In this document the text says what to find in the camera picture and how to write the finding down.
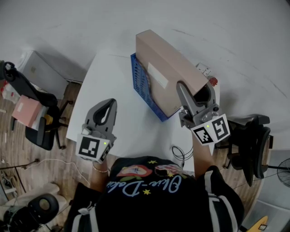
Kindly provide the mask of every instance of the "wooden floor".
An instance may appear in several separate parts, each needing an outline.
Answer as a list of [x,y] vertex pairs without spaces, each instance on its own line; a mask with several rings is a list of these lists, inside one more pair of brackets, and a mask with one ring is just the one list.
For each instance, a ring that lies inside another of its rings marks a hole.
[[[75,102],[81,85],[70,83],[65,92],[65,98],[58,103],[61,106],[66,100],[72,100]],[[40,160],[44,159],[59,159],[66,162],[75,162],[82,175],[86,179],[90,178],[90,173],[92,170],[92,164],[88,161],[78,159],[75,156],[75,142],[66,139],[67,128],[62,127],[59,130],[59,136],[61,145],[66,145],[65,150],[59,150],[56,142],[51,151],[46,151],[38,146],[30,143],[24,134],[25,126],[20,123],[15,124],[14,131],[10,131],[10,117],[12,111],[14,110],[14,104],[10,101],[0,98],[0,109],[7,110],[7,113],[0,113],[0,157],[4,160],[5,164],[2,165],[20,165],[26,164],[34,159],[38,158]],[[69,118],[73,111],[73,105],[68,105],[65,109],[63,116],[67,117],[66,124],[69,123]],[[7,133],[7,142],[5,143],[5,134]],[[265,157],[268,156],[268,150],[265,151]],[[227,160],[227,149],[217,150],[214,152],[214,159],[217,166],[222,169],[222,166]],[[112,165],[116,158],[110,157],[108,160],[109,165]],[[8,174],[16,176],[16,173],[12,170],[7,172]],[[236,171],[232,167],[230,169],[224,169],[221,171],[225,181],[232,187],[235,188],[239,185],[246,183],[242,171]],[[78,182],[82,182],[84,185],[88,186],[84,178],[80,176],[73,164],[64,164],[60,161],[47,160],[40,163],[37,166],[31,167],[30,169],[23,170],[19,169],[19,174],[21,180],[23,181],[25,189],[31,190],[38,186],[41,186],[47,182],[52,182],[60,187],[60,194],[63,195],[69,202],[73,196],[75,188]],[[254,181],[253,186],[250,188],[247,184],[238,187],[235,191],[240,195],[246,212],[248,212],[253,205],[254,200],[257,197],[259,191],[260,181]],[[19,181],[16,183],[16,188],[19,194],[23,193],[20,187]],[[61,214],[59,214],[52,222],[48,225],[51,227],[53,225],[63,225],[66,220],[69,207],[65,209]],[[48,231],[47,228],[43,227],[39,231]]]

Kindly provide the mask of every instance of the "white table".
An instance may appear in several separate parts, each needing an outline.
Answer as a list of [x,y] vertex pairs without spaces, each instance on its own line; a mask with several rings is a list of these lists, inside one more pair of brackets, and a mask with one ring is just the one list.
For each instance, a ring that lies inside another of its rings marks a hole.
[[[97,54],[89,68],[75,102],[67,138],[77,141],[89,109],[108,98],[117,100],[113,129],[117,140],[110,154],[120,157],[151,155],[180,164],[174,158],[171,147],[178,146],[185,153],[192,148],[191,132],[180,126],[178,113],[161,122],[134,90],[131,59],[106,54]],[[194,171],[193,157],[185,162],[184,170]]]

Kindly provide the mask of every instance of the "bracelet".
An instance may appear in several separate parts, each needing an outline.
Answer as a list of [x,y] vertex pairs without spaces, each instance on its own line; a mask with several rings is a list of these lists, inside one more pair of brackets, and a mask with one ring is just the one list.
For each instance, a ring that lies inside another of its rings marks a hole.
[[109,169],[107,169],[107,171],[101,171],[101,170],[95,168],[94,163],[92,163],[92,167],[93,167],[96,171],[98,171],[98,172],[100,172],[100,173],[106,173],[106,172],[108,172],[108,170],[109,170]]

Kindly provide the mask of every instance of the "office chair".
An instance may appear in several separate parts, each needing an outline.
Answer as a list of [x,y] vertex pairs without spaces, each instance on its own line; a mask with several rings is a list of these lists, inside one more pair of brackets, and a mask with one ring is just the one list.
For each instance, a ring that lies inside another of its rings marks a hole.
[[[46,119],[40,118],[39,129],[34,130],[30,127],[25,128],[25,137],[37,146],[51,150],[53,147],[54,137],[58,144],[59,149],[65,149],[66,146],[60,145],[58,129],[61,126],[68,127],[68,125],[60,123],[59,119],[66,120],[65,117],[61,117],[65,107],[68,104],[73,104],[72,101],[66,101],[64,105],[59,109],[57,106],[57,99],[53,94],[37,91],[34,86],[27,80],[27,78],[17,71],[15,65],[11,62],[0,61],[0,80],[5,79],[19,95],[25,95],[29,98],[39,101],[43,106],[48,107],[46,114],[53,118],[53,122],[50,125],[46,125]],[[11,130],[14,129],[16,119],[11,118]]]
[[[270,128],[263,125],[269,123],[269,117],[262,115],[254,116],[245,126],[229,121],[231,131],[229,145],[216,147],[229,149],[227,154],[229,163],[224,168],[228,169],[231,164],[234,169],[243,170],[249,186],[252,186],[253,175],[260,179],[264,178],[263,173],[267,170],[267,167],[262,165],[262,158]],[[238,146],[237,153],[232,153],[232,145]]]

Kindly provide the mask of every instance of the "black t-shirt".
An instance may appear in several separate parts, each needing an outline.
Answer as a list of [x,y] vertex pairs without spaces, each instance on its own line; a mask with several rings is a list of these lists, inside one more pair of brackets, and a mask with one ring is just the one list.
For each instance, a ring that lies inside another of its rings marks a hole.
[[173,162],[151,156],[118,159],[104,193],[79,184],[65,231],[72,231],[78,210],[91,205],[97,222],[92,215],[78,216],[79,232],[232,232],[244,215],[240,198],[216,166],[196,180]]

